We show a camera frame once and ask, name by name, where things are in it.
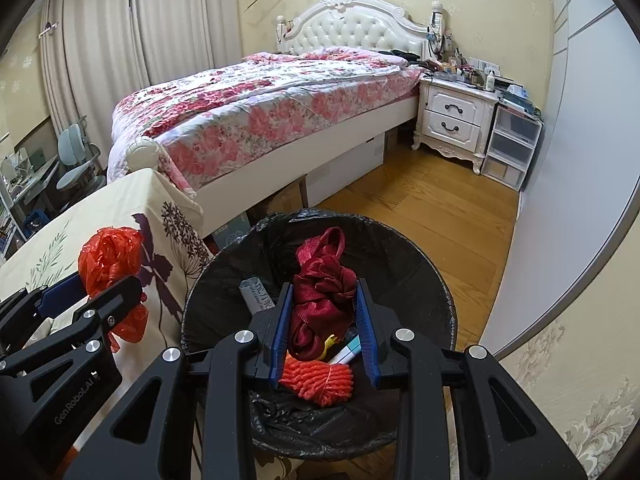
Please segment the red plastic bag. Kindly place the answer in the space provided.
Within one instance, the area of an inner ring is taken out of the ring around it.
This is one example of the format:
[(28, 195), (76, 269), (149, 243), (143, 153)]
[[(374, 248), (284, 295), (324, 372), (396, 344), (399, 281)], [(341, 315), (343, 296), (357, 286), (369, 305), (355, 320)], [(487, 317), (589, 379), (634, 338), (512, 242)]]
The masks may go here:
[[(98, 296), (119, 280), (135, 276), (142, 268), (142, 234), (123, 226), (101, 228), (82, 246), (78, 257), (78, 273), (90, 299)], [(119, 339), (137, 344), (142, 341), (149, 310), (144, 304), (135, 306), (108, 335), (111, 350), (120, 350)]]

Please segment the white camel milk box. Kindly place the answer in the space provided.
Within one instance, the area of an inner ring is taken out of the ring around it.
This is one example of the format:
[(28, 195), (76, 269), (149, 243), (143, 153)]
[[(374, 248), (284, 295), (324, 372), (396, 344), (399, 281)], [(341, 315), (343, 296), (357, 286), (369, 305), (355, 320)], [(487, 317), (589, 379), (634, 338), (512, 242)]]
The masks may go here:
[(251, 315), (273, 309), (276, 306), (262, 281), (256, 276), (242, 281), (239, 284), (239, 290)]

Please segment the red foam fruit net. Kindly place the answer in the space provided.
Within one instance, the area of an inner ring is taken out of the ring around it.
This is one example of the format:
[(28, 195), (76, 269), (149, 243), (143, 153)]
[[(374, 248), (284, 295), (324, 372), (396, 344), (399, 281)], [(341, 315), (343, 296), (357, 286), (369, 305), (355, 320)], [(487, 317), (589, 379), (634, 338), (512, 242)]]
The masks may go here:
[(354, 378), (347, 364), (299, 361), (287, 356), (279, 384), (299, 398), (325, 408), (352, 396)]

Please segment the dark red ribbon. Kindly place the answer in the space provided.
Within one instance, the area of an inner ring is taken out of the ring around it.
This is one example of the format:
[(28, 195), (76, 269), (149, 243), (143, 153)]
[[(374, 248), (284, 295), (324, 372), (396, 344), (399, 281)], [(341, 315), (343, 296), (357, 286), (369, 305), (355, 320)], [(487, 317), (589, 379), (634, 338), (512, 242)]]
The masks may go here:
[(357, 275), (341, 263), (345, 247), (344, 232), (332, 226), (296, 250), (288, 352), (299, 361), (323, 359), (326, 343), (342, 340), (354, 322)]

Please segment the study desk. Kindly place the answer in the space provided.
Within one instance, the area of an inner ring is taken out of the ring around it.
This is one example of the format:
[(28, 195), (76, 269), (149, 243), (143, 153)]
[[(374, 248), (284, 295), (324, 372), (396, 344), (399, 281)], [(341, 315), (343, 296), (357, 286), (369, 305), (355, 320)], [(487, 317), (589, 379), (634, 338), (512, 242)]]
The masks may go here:
[(58, 156), (46, 160), (38, 169), (24, 148), (6, 156), (1, 162), (1, 203), (21, 229), (26, 219), (25, 206), (46, 190), (58, 171)]

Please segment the cream floral bed sheet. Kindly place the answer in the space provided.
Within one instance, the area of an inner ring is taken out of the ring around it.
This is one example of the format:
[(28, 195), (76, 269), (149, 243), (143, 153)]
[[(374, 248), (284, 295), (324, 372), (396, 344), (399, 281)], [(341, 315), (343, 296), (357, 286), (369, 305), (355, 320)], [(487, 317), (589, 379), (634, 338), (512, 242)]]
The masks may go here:
[(65, 467), (155, 357), (178, 342), (186, 292), (210, 253), (198, 237), (200, 208), (146, 170), (89, 196), (32, 240), (1, 273), (1, 355), (70, 326), (86, 302), (129, 275), (142, 303), (101, 339), (120, 382), (58, 460)]

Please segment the grey desk chair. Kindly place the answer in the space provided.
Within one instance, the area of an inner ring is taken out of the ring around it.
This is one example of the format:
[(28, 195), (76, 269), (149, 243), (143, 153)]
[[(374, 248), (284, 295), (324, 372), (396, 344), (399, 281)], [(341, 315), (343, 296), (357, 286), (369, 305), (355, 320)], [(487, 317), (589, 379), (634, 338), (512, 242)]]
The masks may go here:
[(78, 188), (81, 196), (87, 196), (106, 185), (106, 177), (100, 169), (99, 147), (90, 142), (80, 122), (69, 125), (58, 136), (58, 159), (64, 166), (62, 177), (56, 182), (61, 192)]

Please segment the white round bedpost knob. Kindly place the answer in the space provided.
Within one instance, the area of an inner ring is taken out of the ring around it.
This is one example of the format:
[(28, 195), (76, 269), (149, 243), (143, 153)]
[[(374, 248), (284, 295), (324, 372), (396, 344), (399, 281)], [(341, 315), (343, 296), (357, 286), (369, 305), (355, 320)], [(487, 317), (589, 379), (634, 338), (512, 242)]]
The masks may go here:
[(162, 147), (147, 136), (134, 139), (126, 149), (126, 165), (129, 172), (141, 169), (157, 170), (160, 166)]

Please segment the bed with pink floral quilt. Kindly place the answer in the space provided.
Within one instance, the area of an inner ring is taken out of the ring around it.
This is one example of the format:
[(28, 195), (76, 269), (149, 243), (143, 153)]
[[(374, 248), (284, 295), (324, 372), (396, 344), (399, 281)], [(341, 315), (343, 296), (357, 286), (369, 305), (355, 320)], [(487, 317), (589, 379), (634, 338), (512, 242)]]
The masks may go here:
[(329, 47), (259, 52), (153, 84), (112, 116), (107, 180), (128, 174), (140, 136), (162, 147), (157, 171), (202, 208), (209, 234), (359, 144), (416, 116), (424, 68), (387, 53)]

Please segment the cardboard box under bed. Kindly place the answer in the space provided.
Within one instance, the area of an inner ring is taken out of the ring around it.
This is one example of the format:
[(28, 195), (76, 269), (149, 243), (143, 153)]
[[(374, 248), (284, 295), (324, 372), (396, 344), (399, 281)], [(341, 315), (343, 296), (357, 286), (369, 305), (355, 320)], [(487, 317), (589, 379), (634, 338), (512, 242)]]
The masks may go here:
[(299, 178), (285, 188), (274, 192), (250, 208), (246, 214), (250, 222), (256, 223), (270, 214), (290, 214), (308, 205), (305, 178)]

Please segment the plastic drawer unit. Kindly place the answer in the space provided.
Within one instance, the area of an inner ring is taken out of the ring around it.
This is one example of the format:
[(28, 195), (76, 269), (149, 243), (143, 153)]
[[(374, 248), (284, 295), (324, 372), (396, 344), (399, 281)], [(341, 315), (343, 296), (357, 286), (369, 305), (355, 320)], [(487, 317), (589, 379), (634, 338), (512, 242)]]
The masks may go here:
[(544, 123), (506, 103), (496, 106), (482, 175), (520, 192), (532, 166)]

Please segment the white storage box under bed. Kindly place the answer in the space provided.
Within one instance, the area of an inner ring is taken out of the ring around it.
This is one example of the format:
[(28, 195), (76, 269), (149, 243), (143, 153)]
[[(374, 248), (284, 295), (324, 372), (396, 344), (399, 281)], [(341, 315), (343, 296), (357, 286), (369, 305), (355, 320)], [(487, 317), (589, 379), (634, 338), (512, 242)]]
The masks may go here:
[(359, 144), (306, 175), (309, 207), (322, 203), (384, 162), (385, 133)]

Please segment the white nightstand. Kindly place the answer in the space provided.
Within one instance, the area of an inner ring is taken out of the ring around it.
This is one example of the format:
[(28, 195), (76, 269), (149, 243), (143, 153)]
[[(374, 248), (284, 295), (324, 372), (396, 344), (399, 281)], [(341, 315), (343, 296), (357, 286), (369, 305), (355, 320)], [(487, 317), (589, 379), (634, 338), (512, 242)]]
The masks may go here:
[(480, 174), (498, 102), (495, 92), (423, 76), (411, 148), (425, 145), (446, 158), (466, 160)]

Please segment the beige curtains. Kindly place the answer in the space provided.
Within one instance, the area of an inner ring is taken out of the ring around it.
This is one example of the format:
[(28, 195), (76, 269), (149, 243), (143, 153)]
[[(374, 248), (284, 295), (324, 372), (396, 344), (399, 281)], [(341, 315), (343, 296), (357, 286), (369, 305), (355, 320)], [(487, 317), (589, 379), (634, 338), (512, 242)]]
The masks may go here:
[(43, 0), (40, 55), (55, 131), (84, 124), (107, 158), (116, 104), (239, 62), (238, 0)]

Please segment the white tufted headboard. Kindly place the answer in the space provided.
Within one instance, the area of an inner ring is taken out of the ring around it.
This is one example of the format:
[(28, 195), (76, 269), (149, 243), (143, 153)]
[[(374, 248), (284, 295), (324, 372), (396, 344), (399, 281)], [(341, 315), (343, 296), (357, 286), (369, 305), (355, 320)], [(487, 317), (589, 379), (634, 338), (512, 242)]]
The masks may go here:
[(401, 6), (385, 0), (320, 0), (296, 18), (277, 17), (277, 49), (285, 54), (329, 47), (399, 50), (435, 57), (430, 31)]

